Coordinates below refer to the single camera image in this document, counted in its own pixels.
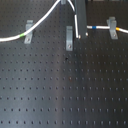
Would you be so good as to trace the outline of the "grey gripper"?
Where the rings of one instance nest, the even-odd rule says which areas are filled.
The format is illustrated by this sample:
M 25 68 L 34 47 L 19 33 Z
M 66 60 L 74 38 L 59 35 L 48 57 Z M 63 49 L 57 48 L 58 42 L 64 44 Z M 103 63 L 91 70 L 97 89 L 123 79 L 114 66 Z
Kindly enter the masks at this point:
M 67 0 L 60 0 L 61 4 L 66 4 Z M 87 37 L 87 17 L 86 17 L 86 4 L 85 0 L 74 0 L 75 1 L 75 10 L 77 16 L 77 28 L 78 36 L 80 38 Z

